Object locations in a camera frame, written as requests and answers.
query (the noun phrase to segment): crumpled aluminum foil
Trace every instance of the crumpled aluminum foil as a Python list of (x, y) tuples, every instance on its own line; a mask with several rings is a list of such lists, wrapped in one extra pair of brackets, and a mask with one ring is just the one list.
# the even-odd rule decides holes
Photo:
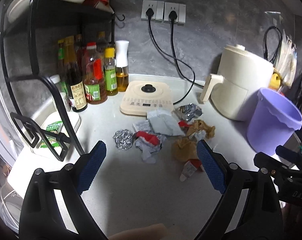
[(192, 120), (192, 118), (200, 117), (202, 115), (202, 110), (195, 104), (189, 104), (176, 108), (175, 113), (182, 120), (189, 122)]
[(134, 134), (128, 129), (121, 129), (113, 135), (113, 139), (118, 149), (128, 150), (133, 146)]

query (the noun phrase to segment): white countertop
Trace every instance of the white countertop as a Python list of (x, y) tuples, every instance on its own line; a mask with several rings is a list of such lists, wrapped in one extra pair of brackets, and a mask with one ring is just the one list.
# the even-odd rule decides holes
[[(174, 101), (179, 100), (190, 86), (186, 81), (168, 77), (130, 75), (130, 80), (165, 82), (172, 90)], [(210, 147), (223, 154), (228, 162), (235, 162), (242, 169), (257, 171), (253, 163), (256, 153), (245, 137), (247, 124), (223, 117), (211, 102), (198, 103), (201, 91), (194, 87), (179, 105), (199, 105), (203, 110), (199, 119), (216, 127), (215, 137), (207, 141)], [(145, 120), (145, 117), (120, 112), (123, 95), (118, 93), (100, 105), (88, 105), (85, 111), (79, 113), (81, 125), (77, 136), (84, 151), (90, 152), (99, 140), (107, 147), (106, 158), (90, 189), (82, 193), (82, 199), (107, 236), (127, 229), (164, 223), (168, 228), (178, 226), (186, 239), (194, 239), (210, 217), (221, 194), (213, 189), (205, 172), (196, 172), (190, 179), (180, 182), (183, 164), (171, 156), (173, 137), (164, 142), (155, 164), (142, 162), (141, 150), (135, 146), (127, 151), (115, 147), (112, 136), (117, 130), (133, 131), (132, 123)], [(8, 183), (24, 197), (36, 168), (41, 167), (45, 172), (60, 170), (66, 163), (75, 163), (77, 159), (76, 150), (70, 152), (64, 162), (59, 162), (35, 155), (25, 147), (11, 170)], [(55, 192), (66, 227), (75, 231), (61, 193)], [(243, 194), (229, 229), (235, 228), (245, 198)]]

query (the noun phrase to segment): plastic bucket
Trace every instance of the plastic bucket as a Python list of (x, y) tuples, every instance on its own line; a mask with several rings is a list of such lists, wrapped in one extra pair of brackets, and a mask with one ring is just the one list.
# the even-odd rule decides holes
[(274, 90), (261, 88), (247, 139), (257, 153), (272, 156), (275, 148), (283, 146), (301, 126), (302, 114), (291, 101)]

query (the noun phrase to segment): screw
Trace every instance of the screw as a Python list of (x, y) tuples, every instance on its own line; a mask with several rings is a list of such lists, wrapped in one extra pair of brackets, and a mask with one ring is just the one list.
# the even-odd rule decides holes
[(266, 168), (261, 168), (261, 172), (263, 174), (268, 174), (269, 173), (269, 171)]
[(36, 175), (39, 175), (41, 172), (42, 172), (42, 169), (41, 168), (37, 168), (34, 173)]
[(229, 167), (232, 169), (232, 170), (236, 170), (239, 166), (235, 163), (230, 163)]
[(69, 164), (65, 165), (64, 168), (65, 168), (67, 171), (72, 170), (73, 164), (72, 164), (72, 163), (69, 163)]

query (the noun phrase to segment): black metal rack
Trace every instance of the black metal rack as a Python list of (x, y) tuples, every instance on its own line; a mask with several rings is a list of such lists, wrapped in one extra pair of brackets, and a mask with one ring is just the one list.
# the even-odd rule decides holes
[[(65, 156), (68, 152), (68, 147), (66, 144), (73, 144), (78, 151), (80, 155), (84, 154), (84, 150), (75, 134), (75, 131), (72, 127), (72, 124), (70, 122), (69, 116), (67, 114), (67, 111), (64, 107), (63, 100), (60, 96), (60, 93), (57, 89), (57, 87), (54, 85), (54, 83), (51, 81), (51, 79), (47, 76), (43, 76), (40, 74), (39, 65), (38, 65), (38, 57), (37, 57), (37, 50), (36, 50), (36, 38), (35, 38), (35, 27), (36, 27), (36, 20), (37, 20), (37, 11), (41, 10), (41, 12), (46, 10), (53, 10), (53, 9), (59, 9), (59, 10), (66, 10), (71, 11), (74, 13), (78, 13), (78, 24), (80, 25), (80, 29), (82, 29), (82, 22), (83, 22), (83, 16), (90, 16), (91, 20), (94, 19), (100, 19), (100, 20), (111, 20), (111, 44), (114, 44), (114, 26), (115, 26), (115, 14), (111, 14), (108, 12), (104, 12), (89, 6), (71, 3), (71, 2), (65, 2), (60, 0), (30, 0), (29, 9), (27, 12), (22, 14), (18, 19), (16, 19), (11, 25), (4, 30), (4, 21), (5, 21), (5, 15), (8, 9), (8, 6), (13, 0), (11, 0), (9, 3), (4, 4), (2, 15), (1, 15), (1, 21), (0, 21), (0, 57), (1, 57), (1, 63), (2, 63), (2, 69), (4, 74), (5, 83), (8, 89), (8, 93), (10, 95), (11, 101), (13, 103), (14, 109), (16, 113), (11, 112), (11, 118), (16, 125), (17, 129), (23, 136), (23, 138), (27, 141), (27, 143), (34, 148), (38, 141), (39, 136), (42, 138), (42, 140), (46, 143), (47, 147), (51, 150), (53, 155), (59, 160), (63, 161)], [(41, 21), (42, 25), (41, 27), (48, 27), (54, 25), (54, 19), (51, 19), (49, 21)], [(6, 67), (6, 61), (5, 61), (5, 53), (4, 53), (4, 37), (6, 35), (9, 35), (10, 33), (14, 33), (17, 30), (21, 30), (24, 27), (27, 29), (27, 35), (28, 35), (28, 48), (29, 48), (29, 57), (30, 57), (30, 64), (32, 69), (32, 75), (19, 75), (19, 76), (8, 76), (8, 71)], [(67, 137), (63, 133), (54, 134), (50, 133), (46, 130), (43, 130), (40, 128), (40, 126), (33, 121), (29, 117), (25, 117), (22, 115), (20, 108), (17, 104), (16, 98), (14, 96), (11, 83), (12, 82), (18, 82), (18, 81), (26, 81), (26, 80), (39, 80), (41, 81), (51, 92), (53, 99), (55, 101), (56, 107), (58, 109), (58, 112), (60, 114), (60, 117), (62, 119), (62, 122), (65, 126), (65, 129), (70, 137)], [(26, 135), (22, 132), (21, 128), (19, 127), (17, 120), (20, 120), (25, 127), (27, 133), (30, 135), (32, 141), (30, 141)], [(46, 135), (50, 137), (54, 137), (60, 147), (62, 148), (62, 152), (59, 155), (54, 147), (50, 144), (49, 140), (47, 139)]]

